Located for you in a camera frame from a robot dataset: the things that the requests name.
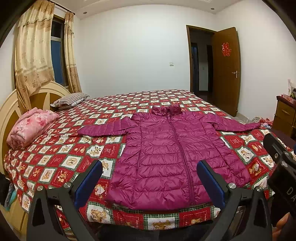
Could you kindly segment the brown wooden dresser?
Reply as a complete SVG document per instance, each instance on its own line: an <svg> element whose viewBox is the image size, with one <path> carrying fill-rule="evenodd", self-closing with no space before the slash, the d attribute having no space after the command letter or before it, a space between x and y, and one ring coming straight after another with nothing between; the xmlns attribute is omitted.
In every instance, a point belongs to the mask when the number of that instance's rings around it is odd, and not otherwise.
<svg viewBox="0 0 296 241"><path fill-rule="evenodd" d="M282 96L277 96L276 100L272 129L295 139L295 101L290 102Z"/></svg>

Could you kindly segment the brown wooden door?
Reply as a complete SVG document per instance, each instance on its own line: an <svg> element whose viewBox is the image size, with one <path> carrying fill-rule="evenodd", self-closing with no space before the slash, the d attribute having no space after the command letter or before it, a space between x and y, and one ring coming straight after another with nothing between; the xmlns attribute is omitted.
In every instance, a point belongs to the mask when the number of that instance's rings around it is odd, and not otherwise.
<svg viewBox="0 0 296 241"><path fill-rule="evenodd" d="M232 49L229 57L224 57L222 44L228 42ZM215 106L235 117L241 84L240 45L236 28L215 32L212 36L213 47L213 100ZM232 72L238 71L238 78Z"/></svg>

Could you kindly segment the beige curtain panel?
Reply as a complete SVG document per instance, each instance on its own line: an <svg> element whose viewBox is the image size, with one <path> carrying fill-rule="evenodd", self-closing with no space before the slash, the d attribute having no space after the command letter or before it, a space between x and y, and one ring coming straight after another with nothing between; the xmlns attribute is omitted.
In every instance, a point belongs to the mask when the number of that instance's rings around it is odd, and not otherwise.
<svg viewBox="0 0 296 241"><path fill-rule="evenodd" d="M18 22L14 70L18 102L24 111L32 109L30 96L55 80L51 56L54 8L50 1L36 1Z"/></svg>
<svg viewBox="0 0 296 241"><path fill-rule="evenodd" d="M68 78L68 86L71 93L82 92L74 55L74 13L68 11L64 21L64 56Z"/></svg>

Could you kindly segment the beige curtain left panel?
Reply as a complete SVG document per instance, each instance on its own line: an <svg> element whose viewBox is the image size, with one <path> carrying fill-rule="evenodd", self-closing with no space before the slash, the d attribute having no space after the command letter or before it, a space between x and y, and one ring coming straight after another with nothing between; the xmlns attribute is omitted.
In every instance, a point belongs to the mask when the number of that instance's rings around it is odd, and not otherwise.
<svg viewBox="0 0 296 241"><path fill-rule="evenodd" d="M54 8L50 1L36 1L18 22L14 70L18 102L24 111L32 109L30 96L55 80L51 56Z"/></svg>

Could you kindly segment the pink floral folded blanket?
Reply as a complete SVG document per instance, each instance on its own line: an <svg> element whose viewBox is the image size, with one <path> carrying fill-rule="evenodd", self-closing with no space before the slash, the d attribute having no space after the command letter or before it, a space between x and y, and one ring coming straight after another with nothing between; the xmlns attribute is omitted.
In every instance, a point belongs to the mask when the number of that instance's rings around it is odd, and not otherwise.
<svg viewBox="0 0 296 241"><path fill-rule="evenodd" d="M14 150L24 148L43 134L59 118L59 114L51 110L33 108L16 121L8 134L6 143Z"/></svg>

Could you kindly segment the striped pillow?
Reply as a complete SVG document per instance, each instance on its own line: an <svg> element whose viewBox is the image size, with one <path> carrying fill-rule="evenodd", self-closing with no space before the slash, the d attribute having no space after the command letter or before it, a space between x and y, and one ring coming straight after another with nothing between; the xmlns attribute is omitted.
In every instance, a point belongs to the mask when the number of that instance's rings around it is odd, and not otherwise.
<svg viewBox="0 0 296 241"><path fill-rule="evenodd" d="M89 95L82 92L72 93L68 96L64 96L50 104L52 108L57 108L59 110L73 108L81 102L85 101Z"/></svg>

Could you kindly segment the clutter on dresser top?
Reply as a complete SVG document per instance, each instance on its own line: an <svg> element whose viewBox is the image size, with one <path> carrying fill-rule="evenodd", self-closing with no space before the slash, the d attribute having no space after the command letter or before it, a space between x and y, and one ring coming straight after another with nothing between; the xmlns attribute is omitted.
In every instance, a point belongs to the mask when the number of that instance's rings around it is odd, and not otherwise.
<svg viewBox="0 0 296 241"><path fill-rule="evenodd" d="M296 102L296 87L295 83L291 82L290 79L287 80L288 92L287 94L282 94L281 97L287 100L288 102L295 104Z"/></svg>

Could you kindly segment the clothes pile on floor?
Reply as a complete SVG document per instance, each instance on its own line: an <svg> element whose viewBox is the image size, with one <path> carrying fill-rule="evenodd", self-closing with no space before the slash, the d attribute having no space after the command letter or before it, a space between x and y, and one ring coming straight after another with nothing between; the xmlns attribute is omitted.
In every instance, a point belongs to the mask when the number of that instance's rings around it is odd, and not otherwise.
<svg viewBox="0 0 296 241"><path fill-rule="evenodd" d="M273 126L273 121L268 118L262 118L259 116L254 117L251 120L252 123L260 123L260 126L263 128L271 129Z"/></svg>

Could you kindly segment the beige curtain right panel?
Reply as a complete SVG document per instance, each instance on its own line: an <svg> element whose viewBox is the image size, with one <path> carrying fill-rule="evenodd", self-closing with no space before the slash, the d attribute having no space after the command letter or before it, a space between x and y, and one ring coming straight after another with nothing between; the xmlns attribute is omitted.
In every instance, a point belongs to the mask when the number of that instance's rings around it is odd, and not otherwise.
<svg viewBox="0 0 296 241"><path fill-rule="evenodd" d="M68 86L71 93L82 92L74 55L74 13L68 11L64 21L64 56L68 78Z"/></svg>

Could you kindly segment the red double happiness sticker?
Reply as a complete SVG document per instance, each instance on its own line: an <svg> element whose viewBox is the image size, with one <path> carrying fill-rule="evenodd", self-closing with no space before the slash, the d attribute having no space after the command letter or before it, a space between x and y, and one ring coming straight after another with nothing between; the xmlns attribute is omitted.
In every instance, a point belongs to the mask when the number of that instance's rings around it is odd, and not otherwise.
<svg viewBox="0 0 296 241"><path fill-rule="evenodd" d="M224 57L229 57L231 55L232 49L229 46L228 42L223 43L222 45L222 54Z"/></svg>

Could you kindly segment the dark window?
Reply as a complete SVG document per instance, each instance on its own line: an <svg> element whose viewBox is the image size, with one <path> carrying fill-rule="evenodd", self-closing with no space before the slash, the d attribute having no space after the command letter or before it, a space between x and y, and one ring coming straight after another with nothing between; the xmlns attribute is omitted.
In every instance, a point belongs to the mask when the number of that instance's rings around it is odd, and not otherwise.
<svg viewBox="0 0 296 241"><path fill-rule="evenodd" d="M67 87L68 77L64 53L64 19L54 15L51 28L51 56L55 82Z"/></svg>

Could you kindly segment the magenta puffer jacket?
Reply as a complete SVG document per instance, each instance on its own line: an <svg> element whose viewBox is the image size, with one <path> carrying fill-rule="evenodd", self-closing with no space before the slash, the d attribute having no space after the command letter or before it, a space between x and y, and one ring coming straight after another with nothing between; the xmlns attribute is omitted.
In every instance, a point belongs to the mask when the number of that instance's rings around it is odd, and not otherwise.
<svg viewBox="0 0 296 241"><path fill-rule="evenodd" d="M176 210L210 201L196 168L205 160L226 182L244 186L250 175L218 132L248 132L242 124L216 114L182 111L179 105L153 107L103 125L82 127L90 137L125 136L106 200L134 210Z"/></svg>

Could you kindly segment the cream wooden headboard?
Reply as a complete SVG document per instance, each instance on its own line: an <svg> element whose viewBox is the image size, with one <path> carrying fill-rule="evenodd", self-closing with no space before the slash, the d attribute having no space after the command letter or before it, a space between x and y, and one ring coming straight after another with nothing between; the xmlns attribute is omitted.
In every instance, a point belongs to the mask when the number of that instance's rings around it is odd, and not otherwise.
<svg viewBox="0 0 296 241"><path fill-rule="evenodd" d="M30 96L31 106L43 110L51 109L50 104L69 94L70 92L62 85L49 82ZM16 121L24 113L25 109L19 107L17 92L14 90L1 106L1 173L3 174L6 173L3 165L4 156L10 149L6 139Z"/></svg>

